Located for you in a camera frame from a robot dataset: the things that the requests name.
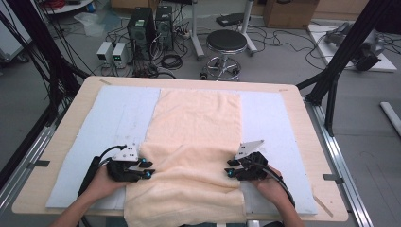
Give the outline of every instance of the black metal post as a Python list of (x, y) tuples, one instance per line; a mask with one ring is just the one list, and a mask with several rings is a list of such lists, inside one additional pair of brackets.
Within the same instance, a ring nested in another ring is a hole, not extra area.
[(369, 33), (375, 28), (379, 19), (390, 8), (393, 1), (396, 0), (370, 0), (327, 67), (315, 77), (297, 84), (298, 89), (301, 90), (316, 83), (312, 92), (305, 96), (306, 100), (313, 105), (321, 105), (322, 99), (328, 93), (324, 125), (330, 136), (334, 136), (332, 129), (334, 106), (340, 74), (365, 41), (366, 37), (368, 37)]

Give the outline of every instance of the computer tower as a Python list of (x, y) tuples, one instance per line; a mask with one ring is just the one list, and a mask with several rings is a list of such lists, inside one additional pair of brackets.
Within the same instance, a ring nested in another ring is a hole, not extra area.
[(135, 8), (127, 31), (135, 60), (151, 60), (156, 44), (152, 42), (156, 38), (156, 28), (151, 8)]
[(156, 24), (158, 34), (160, 34), (159, 46), (161, 46), (163, 50), (174, 49), (172, 13), (173, 8), (171, 6), (157, 7), (154, 23)]

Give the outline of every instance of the stool base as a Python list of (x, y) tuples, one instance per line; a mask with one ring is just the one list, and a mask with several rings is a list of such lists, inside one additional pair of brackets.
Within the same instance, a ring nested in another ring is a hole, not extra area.
[(215, 80), (234, 80), (239, 81), (241, 65), (238, 61), (228, 58), (226, 55), (222, 57), (214, 57), (203, 68), (200, 74), (201, 79), (207, 79), (208, 76)]

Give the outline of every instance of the wooden table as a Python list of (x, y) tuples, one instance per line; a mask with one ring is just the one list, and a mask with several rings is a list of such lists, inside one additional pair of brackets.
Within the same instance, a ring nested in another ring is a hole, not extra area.
[[(107, 77), (89, 77), (85, 80), (41, 157), (41, 160), (50, 161), (49, 166), (37, 166), (33, 169), (12, 206), (13, 212), (18, 214), (59, 214), (61, 212), (59, 209), (48, 209), (45, 204), (57, 180), (65, 155), (72, 147), (86, 115), (96, 100), (97, 93), (102, 86), (108, 85), (280, 93), (285, 102), (289, 121), (318, 207), (317, 215), (302, 217), (302, 219), (323, 221), (346, 221), (348, 219), (348, 213), (335, 182), (323, 179), (323, 174), (331, 174), (331, 170), (296, 86), (288, 84)], [(89, 211), (88, 214), (123, 216), (123, 211)]]

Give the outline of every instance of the peach towel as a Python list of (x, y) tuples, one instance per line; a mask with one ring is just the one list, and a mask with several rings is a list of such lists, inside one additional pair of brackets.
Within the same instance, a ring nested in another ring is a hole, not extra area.
[(128, 225), (245, 222), (239, 181), (224, 171), (240, 142), (239, 95), (162, 89), (140, 148), (156, 172), (127, 186)]

